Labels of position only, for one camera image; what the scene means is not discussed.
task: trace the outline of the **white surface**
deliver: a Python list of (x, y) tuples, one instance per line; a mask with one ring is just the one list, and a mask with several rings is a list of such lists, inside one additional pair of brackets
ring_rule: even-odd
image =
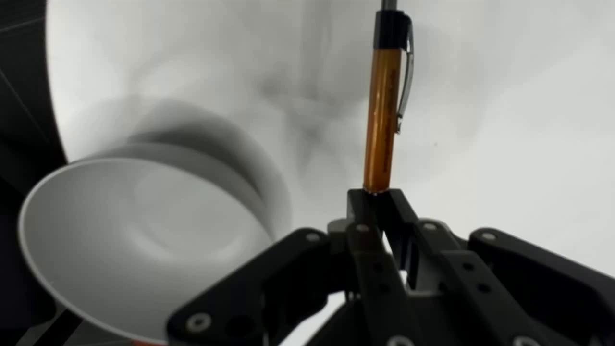
[[(615, 274), (615, 1), (401, 5), (416, 22), (418, 68), (395, 186), (460, 234), (499, 226)], [(158, 107), (187, 105), (268, 151), (293, 226), (324, 228), (362, 182), (376, 7), (51, 0), (66, 149), (101, 151)]]
[[(160, 145), (157, 153), (191, 155)], [(220, 161), (193, 153), (185, 170), (153, 159), (155, 149), (149, 157), (145, 145), (122, 155), (45, 178), (24, 205), (20, 241), (64, 305), (133, 340), (164, 341), (180, 305), (266, 249), (274, 234), (243, 203), (256, 195), (253, 186)]]

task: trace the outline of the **orange pen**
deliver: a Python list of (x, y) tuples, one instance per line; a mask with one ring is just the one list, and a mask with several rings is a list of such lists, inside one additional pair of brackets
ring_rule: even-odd
[[(397, 9), (397, 0), (383, 0), (378, 13), (376, 51), (372, 65), (370, 118), (366, 142), (364, 190), (379, 193), (391, 184), (395, 134), (406, 109), (412, 68), (412, 20)], [(406, 78), (401, 93), (403, 53), (406, 55)]]

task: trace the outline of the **white bowl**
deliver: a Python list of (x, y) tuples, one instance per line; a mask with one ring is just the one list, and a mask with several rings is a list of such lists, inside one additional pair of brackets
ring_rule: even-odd
[(255, 186), (214, 157), (133, 143), (37, 184), (20, 240), (64, 305), (112, 332), (162, 343), (178, 307), (274, 241), (260, 203)]

